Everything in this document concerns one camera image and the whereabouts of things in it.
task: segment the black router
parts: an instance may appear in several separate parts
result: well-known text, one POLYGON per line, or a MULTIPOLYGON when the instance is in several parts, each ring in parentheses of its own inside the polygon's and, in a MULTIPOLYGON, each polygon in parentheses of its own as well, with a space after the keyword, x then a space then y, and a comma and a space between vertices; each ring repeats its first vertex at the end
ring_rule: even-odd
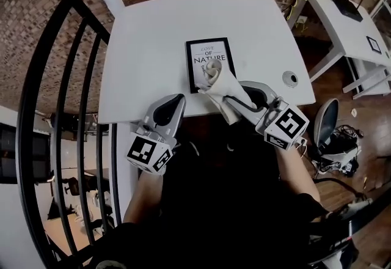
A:
POLYGON ((342 15, 352 18, 358 22, 362 21, 362 16, 359 12, 359 7, 362 1, 363 0, 361 0, 360 4, 355 7, 350 0, 333 0, 334 4, 338 7, 342 15))

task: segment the forearm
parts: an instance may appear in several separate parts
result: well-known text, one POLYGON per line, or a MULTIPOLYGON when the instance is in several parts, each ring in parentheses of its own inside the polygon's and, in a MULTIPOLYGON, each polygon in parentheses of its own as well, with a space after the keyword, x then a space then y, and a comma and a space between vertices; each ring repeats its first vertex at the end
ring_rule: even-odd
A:
POLYGON ((305 168, 299 152, 294 147, 290 150, 276 148, 276 154, 281 180, 286 182, 294 193, 307 193, 320 202, 318 189, 305 168))
POLYGON ((143 172, 123 218, 124 223, 141 223, 159 212, 163 176, 143 172))

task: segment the framed print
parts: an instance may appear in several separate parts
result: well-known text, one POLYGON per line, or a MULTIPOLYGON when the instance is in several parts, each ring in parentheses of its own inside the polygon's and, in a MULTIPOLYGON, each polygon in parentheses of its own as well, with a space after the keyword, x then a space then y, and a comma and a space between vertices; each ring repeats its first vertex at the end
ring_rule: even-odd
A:
POLYGON ((367 40, 368 40, 369 45, 371 46, 372 50, 381 54, 381 50, 380 50, 378 42, 371 37, 367 37, 367 40))
POLYGON ((219 59, 221 62, 228 63, 228 66, 234 75, 232 56, 228 39, 220 37, 217 39, 206 39, 186 42, 186 54, 188 58, 190 93, 197 93, 199 88, 196 84, 209 86, 205 78, 205 66, 212 59, 219 59))

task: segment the power outlet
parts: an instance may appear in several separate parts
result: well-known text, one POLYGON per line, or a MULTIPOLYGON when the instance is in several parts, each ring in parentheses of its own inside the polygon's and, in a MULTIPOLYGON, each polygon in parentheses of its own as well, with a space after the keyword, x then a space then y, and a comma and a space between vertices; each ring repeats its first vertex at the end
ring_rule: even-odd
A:
POLYGON ((306 16, 299 16, 299 18, 296 21, 296 23, 305 23, 306 21, 307 21, 307 17, 306 16))

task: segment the round desk hole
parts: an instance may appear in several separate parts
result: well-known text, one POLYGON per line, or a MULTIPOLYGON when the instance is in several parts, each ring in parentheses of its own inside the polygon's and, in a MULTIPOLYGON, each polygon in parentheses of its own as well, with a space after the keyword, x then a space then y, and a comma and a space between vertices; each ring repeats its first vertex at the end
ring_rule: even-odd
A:
POLYGON ((292 71, 286 71, 282 75, 282 81, 289 87, 298 85, 299 79, 292 71))

